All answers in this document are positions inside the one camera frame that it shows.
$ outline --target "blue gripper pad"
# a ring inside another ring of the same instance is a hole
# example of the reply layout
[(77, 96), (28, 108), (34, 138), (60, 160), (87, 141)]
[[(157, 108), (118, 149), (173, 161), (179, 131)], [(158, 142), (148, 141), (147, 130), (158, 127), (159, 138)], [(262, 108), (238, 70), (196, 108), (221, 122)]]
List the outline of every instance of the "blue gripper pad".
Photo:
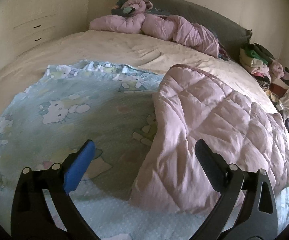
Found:
[(94, 158), (94, 154), (95, 144), (93, 141), (88, 140), (84, 147), (79, 150), (77, 158), (64, 174), (63, 188), (67, 195), (77, 189), (83, 174), (85, 174), (86, 169)]

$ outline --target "white wardrobe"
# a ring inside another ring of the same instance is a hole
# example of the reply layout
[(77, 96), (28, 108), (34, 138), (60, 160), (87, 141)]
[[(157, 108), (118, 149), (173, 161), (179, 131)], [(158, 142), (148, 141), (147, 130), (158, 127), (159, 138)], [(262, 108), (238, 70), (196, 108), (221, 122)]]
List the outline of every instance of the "white wardrobe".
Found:
[(0, 0), (0, 70), (25, 51), (87, 29), (88, 0)]

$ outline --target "gray headboard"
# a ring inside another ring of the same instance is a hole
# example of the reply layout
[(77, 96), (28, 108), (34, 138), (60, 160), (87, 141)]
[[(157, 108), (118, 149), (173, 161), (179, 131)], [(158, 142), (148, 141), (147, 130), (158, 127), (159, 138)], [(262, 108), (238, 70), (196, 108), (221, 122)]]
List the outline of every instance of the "gray headboard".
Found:
[[(118, 0), (122, 6), (127, 0)], [(239, 63), (240, 48), (251, 39), (251, 30), (246, 30), (232, 20), (200, 5), (184, 0), (150, 0), (152, 13), (181, 15), (192, 23), (203, 25), (216, 33), (220, 43), (232, 59)]]

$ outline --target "pink quilted comforter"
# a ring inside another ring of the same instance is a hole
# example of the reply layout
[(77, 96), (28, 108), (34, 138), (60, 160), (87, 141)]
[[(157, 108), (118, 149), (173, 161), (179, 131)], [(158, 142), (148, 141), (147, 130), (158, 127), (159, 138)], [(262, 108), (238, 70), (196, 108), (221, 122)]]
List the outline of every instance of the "pink quilted comforter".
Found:
[(219, 41), (207, 28), (192, 24), (179, 15), (170, 15), (163, 19), (156, 15), (144, 13), (152, 8), (148, 0), (128, 0), (122, 8), (135, 9), (131, 17), (106, 15), (90, 22), (89, 30), (110, 31), (118, 33), (143, 32), (164, 41), (175, 41), (215, 58), (219, 56)]
[[(263, 168), (275, 193), (289, 186), (289, 135), (267, 114), (213, 75), (174, 65), (154, 95), (158, 131), (134, 181), (130, 203), (159, 212), (209, 212), (219, 198), (194, 146), (203, 139), (227, 163)], [(243, 201), (241, 192), (236, 205)]]

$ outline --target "metal bolt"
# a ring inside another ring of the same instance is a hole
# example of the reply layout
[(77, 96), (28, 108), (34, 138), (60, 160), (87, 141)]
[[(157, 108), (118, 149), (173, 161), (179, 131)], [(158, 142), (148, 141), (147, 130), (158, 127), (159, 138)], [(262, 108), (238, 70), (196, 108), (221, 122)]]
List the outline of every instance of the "metal bolt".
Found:
[(52, 169), (55, 170), (55, 171), (60, 169), (60, 167), (61, 167), (60, 163), (55, 163), (55, 164), (52, 165)]
[(22, 170), (23, 174), (27, 174), (30, 171), (30, 168), (26, 167)]
[(267, 172), (264, 170), (264, 169), (260, 169), (260, 171), (259, 171), (262, 175), (266, 175), (267, 174)]
[(235, 164), (230, 164), (229, 165), (229, 168), (230, 168), (230, 170), (232, 170), (232, 171), (237, 171), (238, 170), (238, 166), (236, 166)]

